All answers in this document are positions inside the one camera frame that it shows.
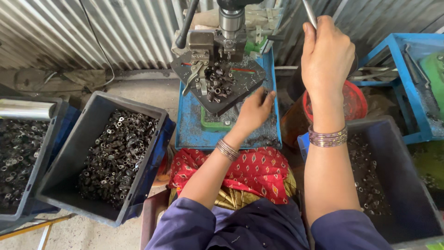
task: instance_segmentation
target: hand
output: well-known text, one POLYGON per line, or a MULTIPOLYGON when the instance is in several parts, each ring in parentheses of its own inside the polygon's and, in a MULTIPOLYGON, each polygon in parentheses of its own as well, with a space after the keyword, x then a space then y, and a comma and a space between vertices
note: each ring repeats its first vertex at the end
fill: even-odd
POLYGON ((317 31, 304 23, 302 80, 313 101, 334 100, 342 105, 342 87, 353 64, 355 45, 334 26, 329 16, 317 18, 317 31))
POLYGON ((258 129, 271 112, 276 92, 269 92, 262 104, 264 91, 264 87, 258 88, 242 105, 238 121, 233 129, 241 131, 245 137, 249 136, 255 129, 258 129))

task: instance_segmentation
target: gray plastic crate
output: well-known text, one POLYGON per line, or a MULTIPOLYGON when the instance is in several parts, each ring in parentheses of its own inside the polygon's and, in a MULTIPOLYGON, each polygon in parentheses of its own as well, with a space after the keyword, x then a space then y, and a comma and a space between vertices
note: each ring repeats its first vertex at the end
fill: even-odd
POLYGON ((119 226, 127 219, 137 216, 133 208, 143 203, 145 195, 149 193, 175 127, 164 109, 100 91, 94 92, 45 175, 37 192, 37 199, 109 226, 119 226), (102 134, 110 114, 116 109, 159 119, 145 158, 120 210, 104 201, 83 199, 75 187, 80 172, 85 168, 84 160, 90 153, 88 148, 95 145, 96 138, 102 134))
MULTIPOLYGON (((444 240, 444 222, 424 183, 418 178, 412 157, 391 116, 347 121, 349 135, 362 133, 378 166, 376 173, 392 215, 373 215, 370 220, 394 249, 424 246, 444 240)), ((301 153, 309 141, 298 138, 301 153)))
POLYGON ((37 157, 34 168, 32 169, 28 183, 26 185, 25 192, 22 196, 18 208, 0 210, 0 221, 16 221, 22 216, 28 216, 32 212, 32 207, 35 200, 33 199, 37 190, 37 187, 42 180, 48 163, 51 158, 51 153, 59 134, 60 128, 63 123, 64 115, 68 109, 68 103, 63 102, 61 98, 50 97, 0 97, 0 99, 12 99, 23 101, 41 101, 56 103, 56 107, 53 113, 53 118, 50 120, 48 130, 46 132, 45 139, 40 148, 39 156, 37 157))

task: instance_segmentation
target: bracelet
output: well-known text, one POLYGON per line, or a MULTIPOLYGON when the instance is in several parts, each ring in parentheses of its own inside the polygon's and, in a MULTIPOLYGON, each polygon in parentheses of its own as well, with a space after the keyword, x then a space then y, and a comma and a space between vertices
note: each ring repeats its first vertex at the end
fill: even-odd
POLYGON ((347 142, 347 126, 341 131, 335 133, 316 133, 313 131, 313 125, 308 128, 310 142, 318 147, 336 147, 347 142))
POLYGON ((230 159, 231 161, 235 161, 240 155, 238 151, 230 147, 226 142, 224 142, 223 139, 220 139, 216 143, 216 148, 219 149, 221 153, 228 157, 228 159, 230 159))

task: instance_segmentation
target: red fabric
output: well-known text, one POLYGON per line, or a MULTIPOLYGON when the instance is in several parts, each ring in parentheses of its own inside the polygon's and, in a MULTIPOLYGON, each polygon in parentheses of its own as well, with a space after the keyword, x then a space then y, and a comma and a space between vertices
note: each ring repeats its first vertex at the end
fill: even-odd
MULTIPOLYGON (((197 149, 181 149, 171 163, 170 188, 182 188, 209 157, 197 149)), ((274 204, 287 204, 284 179, 288 161, 272 147, 248 149, 240 152, 223 180, 222 185, 243 190, 269 199, 274 204)))

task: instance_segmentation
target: corrugated sheet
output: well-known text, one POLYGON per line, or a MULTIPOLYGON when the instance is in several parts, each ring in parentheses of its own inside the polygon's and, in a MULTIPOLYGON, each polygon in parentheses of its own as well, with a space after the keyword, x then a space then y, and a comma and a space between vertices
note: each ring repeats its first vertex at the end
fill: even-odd
MULTIPOLYGON (((174 0, 83 0, 115 69, 168 68, 174 0)), ((107 67, 78 0, 0 0, 0 67, 107 67)))
MULTIPOLYGON (((114 69, 163 69, 174 59, 174 32, 189 0, 82 0, 114 69)), ((342 0, 309 0, 317 15, 333 15, 342 0)), ((265 0, 283 7, 285 22, 300 0, 265 0)), ((199 11, 216 0, 201 0, 199 11)), ((277 65, 295 65, 303 45, 300 5, 274 44, 277 65)), ((337 25, 365 55, 392 32, 436 32, 444 26, 442 0, 349 0, 337 25)), ((106 69, 78 0, 0 0, 0 68, 106 69)))
MULTIPOLYGON (((334 15, 343 0, 311 0, 316 15, 334 15)), ((350 0, 338 16, 336 25, 350 36, 358 56, 365 56, 390 33, 434 33, 444 26, 442 0, 350 0)), ((285 41, 277 44, 276 65, 296 65, 301 58, 307 21, 301 7, 286 31, 285 41)))

